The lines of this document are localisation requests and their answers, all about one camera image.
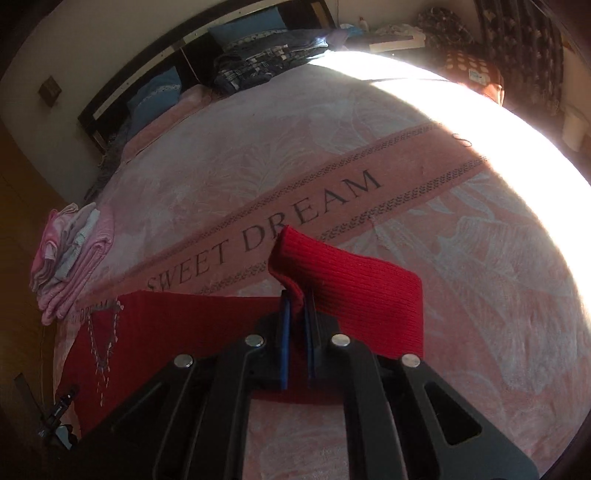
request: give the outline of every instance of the bottle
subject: bottle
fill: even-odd
[[[363,30],[364,32],[368,32],[369,31],[369,25],[368,23],[363,19],[363,17],[359,17],[359,28],[361,30]]]

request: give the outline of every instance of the stack of folded towels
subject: stack of folded towels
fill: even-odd
[[[52,210],[31,267],[41,322],[63,319],[113,243],[113,214],[95,203]]]

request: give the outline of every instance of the plaid blanket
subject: plaid blanket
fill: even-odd
[[[341,47],[346,38],[345,30],[290,30],[239,45],[216,59],[214,84],[230,95],[246,90]]]

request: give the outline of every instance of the polka dot cushion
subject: polka dot cushion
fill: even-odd
[[[499,69],[487,60],[462,51],[450,50],[440,74],[503,105],[503,76]]]

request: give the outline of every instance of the metal bolt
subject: metal bolt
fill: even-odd
[[[248,346],[253,346],[253,347],[260,347],[262,346],[263,343],[265,343],[265,339],[260,336],[257,335],[256,333],[253,333],[252,335],[247,336],[244,341],[246,342],[246,344]]]
[[[351,343],[351,339],[344,333],[337,333],[336,335],[333,335],[330,341],[334,346],[347,346]]]
[[[189,368],[193,365],[193,357],[188,353],[181,353],[174,358],[174,366],[178,368]]]
[[[405,367],[417,368],[421,364],[421,359],[414,353],[405,353],[402,356],[402,364]]]

